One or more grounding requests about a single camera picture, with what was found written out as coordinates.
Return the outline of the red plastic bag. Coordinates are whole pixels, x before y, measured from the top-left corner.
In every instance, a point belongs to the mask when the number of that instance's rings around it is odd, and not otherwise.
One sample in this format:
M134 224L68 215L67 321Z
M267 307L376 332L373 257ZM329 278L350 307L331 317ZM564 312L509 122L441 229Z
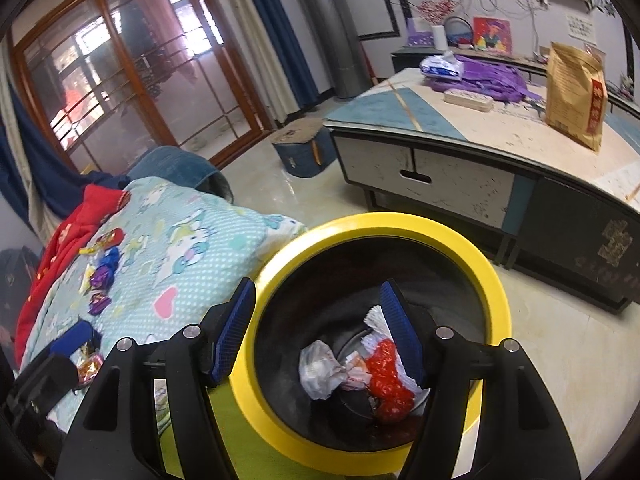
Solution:
M374 414L386 424L405 419L414 405L414 393L401 382L396 361L396 347L390 339L379 342L366 359L369 392L376 401Z

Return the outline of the white paper trash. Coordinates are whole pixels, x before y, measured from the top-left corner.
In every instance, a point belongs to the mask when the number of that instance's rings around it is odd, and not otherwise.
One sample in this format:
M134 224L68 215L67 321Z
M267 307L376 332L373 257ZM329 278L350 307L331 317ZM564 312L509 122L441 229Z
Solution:
M372 378L358 349L337 359L331 347L322 340L314 341L300 352L298 376L311 400L328 400L336 389L367 390Z

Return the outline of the white foam net bundle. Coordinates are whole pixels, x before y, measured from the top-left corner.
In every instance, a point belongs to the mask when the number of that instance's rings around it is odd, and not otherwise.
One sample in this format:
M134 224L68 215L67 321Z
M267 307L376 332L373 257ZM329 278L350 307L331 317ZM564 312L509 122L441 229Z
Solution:
M428 395L430 389L420 388L406 372L397 344L379 304L368 311L364 324L369 329L369 333L362 337L361 344L371 376L370 391L380 399L400 396L403 399L411 398L414 403L419 403Z

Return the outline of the blue rubber glove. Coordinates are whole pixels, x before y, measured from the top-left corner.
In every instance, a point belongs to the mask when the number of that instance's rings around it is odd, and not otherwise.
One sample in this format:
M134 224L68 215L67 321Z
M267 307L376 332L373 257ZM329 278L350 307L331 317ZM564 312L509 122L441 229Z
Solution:
M49 353L69 358L85 344L98 344L100 334L92 324L82 318L50 343Z

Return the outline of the red cylindrical snack can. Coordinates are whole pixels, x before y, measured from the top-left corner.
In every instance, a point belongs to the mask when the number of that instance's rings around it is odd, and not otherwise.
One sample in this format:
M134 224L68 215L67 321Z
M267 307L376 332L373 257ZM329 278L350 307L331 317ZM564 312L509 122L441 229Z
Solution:
M125 233L121 228L112 229L96 239L93 245L81 248L81 255L94 255L99 252L107 252L109 249L117 247L124 240Z

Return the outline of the yellow rimmed black trash bin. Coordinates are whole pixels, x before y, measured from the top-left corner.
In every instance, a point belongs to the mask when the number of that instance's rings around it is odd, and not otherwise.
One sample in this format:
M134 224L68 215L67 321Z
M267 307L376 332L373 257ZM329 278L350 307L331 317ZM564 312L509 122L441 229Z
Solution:
M381 422L364 388L364 362L387 337L380 289L389 280L466 339L498 344L512 333L494 267L440 223L370 212L297 237L258 276L230 379L250 426L290 460L342 476L391 474L406 460L425 393L400 422Z

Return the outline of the purple candy wrappers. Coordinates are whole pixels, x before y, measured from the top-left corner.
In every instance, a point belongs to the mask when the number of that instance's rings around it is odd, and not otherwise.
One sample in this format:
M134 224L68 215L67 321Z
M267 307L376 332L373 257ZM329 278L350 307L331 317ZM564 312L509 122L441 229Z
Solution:
M112 303L108 293L115 281L119 259L119 249L111 247L92 255L85 267L79 292L88 299L91 316L100 315Z

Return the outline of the red blanket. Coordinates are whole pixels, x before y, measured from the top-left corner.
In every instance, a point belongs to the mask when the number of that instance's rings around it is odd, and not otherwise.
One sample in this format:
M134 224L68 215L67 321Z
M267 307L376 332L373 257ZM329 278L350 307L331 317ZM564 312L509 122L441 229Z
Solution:
M128 191L89 184L85 187L79 206L54 231L17 319L14 341L17 365L22 364L29 333L54 282L76 259L81 248L90 242L102 224L129 201Z

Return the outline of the blue storage stool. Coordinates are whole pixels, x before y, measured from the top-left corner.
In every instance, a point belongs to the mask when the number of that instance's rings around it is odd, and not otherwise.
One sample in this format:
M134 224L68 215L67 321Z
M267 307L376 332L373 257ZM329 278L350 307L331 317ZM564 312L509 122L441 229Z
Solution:
M284 169L298 178L318 176L337 158L321 118L298 118L279 130L271 143Z

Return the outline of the coffee table with drawers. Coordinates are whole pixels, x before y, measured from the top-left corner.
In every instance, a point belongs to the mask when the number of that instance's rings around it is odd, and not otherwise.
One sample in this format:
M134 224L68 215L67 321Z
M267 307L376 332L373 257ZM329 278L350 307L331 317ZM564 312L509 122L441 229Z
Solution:
M499 266L617 313L639 298L639 118L607 114L599 151L536 103L449 103L407 68L326 116L372 210L463 234Z

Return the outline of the white power strip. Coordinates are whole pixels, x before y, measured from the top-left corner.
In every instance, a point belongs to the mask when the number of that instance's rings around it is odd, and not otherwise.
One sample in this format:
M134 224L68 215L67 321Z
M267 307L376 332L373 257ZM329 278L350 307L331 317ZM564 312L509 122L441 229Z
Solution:
M448 89L444 92L444 101L483 113L494 109L494 99L491 96L484 96L484 94L468 90Z

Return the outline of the purple bag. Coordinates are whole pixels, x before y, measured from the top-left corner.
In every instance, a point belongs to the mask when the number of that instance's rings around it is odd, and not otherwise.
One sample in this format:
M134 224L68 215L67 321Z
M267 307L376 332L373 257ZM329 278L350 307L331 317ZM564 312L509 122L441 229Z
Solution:
M464 63L464 73L460 81L428 78L421 73L433 90L468 90L491 96L494 101L503 103L517 103L525 99L534 102L542 100L539 94L528 90L523 76L509 65L489 64L460 55L456 55L456 58Z

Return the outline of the blue beige right curtain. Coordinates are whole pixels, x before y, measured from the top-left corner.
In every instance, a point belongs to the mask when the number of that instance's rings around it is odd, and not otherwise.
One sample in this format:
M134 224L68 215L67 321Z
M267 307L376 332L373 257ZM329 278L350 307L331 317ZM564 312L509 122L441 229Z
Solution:
M276 122L318 101L319 91L281 0L221 0L258 94Z

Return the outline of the white blue tissue pack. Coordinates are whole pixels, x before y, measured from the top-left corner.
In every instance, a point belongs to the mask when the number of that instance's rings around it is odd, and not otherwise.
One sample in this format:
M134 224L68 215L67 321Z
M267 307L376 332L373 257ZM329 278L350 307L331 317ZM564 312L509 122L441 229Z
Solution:
M460 81L464 73L464 63L451 51L424 58L419 64L420 72L428 78Z

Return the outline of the brown paper bag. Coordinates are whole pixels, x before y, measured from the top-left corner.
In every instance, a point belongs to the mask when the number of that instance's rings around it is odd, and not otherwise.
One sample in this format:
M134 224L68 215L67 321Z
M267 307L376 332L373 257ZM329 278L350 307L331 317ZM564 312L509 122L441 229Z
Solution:
M546 123L596 153L608 104L601 61L591 53L552 42L547 63Z

